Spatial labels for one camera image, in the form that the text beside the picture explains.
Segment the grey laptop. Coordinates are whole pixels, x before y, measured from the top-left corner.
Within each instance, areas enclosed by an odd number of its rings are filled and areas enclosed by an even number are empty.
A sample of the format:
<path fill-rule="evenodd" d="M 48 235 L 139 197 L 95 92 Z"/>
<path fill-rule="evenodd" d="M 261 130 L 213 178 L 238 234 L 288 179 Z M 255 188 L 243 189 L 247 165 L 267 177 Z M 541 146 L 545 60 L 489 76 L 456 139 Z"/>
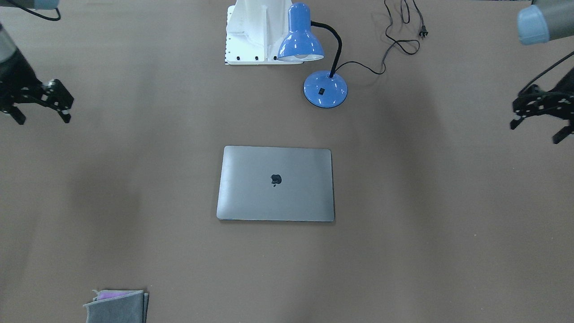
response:
<path fill-rule="evenodd" d="M 334 222 L 332 152 L 325 148 L 225 146 L 217 218 Z"/>

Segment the grey folded cloth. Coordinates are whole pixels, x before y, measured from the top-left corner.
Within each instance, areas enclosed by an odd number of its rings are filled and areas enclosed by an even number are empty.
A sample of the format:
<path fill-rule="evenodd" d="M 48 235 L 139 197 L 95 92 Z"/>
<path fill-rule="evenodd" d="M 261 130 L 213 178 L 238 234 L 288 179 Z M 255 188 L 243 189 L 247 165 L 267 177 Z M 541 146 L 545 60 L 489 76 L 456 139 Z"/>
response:
<path fill-rule="evenodd" d="M 87 323 L 145 323 L 149 294 L 144 290 L 93 290 L 83 307 Z"/>

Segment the blue desk lamp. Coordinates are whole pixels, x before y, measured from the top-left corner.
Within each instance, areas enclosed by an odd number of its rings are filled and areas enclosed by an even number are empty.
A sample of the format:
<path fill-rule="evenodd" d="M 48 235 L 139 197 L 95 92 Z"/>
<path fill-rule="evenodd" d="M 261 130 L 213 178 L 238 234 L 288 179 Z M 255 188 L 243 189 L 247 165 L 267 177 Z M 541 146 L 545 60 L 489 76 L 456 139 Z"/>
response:
<path fill-rule="evenodd" d="M 342 39 L 330 25 L 312 21 L 310 8 L 303 2 L 292 4 L 287 11 L 288 33 L 281 42 L 277 59 L 284 62 L 319 61 L 325 56 L 324 49 L 312 32 L 312 27 L 329 31 L 337 41 L 337 51 L 329 70 L 316 71 L 303 82 L 303 94 L 310 104 L 322 109 L 332 109 L 347 98 L 348 86 L 337 72 L 342 53 Z"/>

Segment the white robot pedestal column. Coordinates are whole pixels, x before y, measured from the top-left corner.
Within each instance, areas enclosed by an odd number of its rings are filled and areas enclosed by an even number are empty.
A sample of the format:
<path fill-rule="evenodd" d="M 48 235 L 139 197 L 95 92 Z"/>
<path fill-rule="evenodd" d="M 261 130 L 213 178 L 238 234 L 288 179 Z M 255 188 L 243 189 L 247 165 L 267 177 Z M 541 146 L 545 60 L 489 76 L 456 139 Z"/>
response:
<path fill-rule="evenodd" d="M 291 0 L 238 0 L 227 9 L 226 49 L 228 65 L 289 65 L 278 51 L 288 34 Z"/>

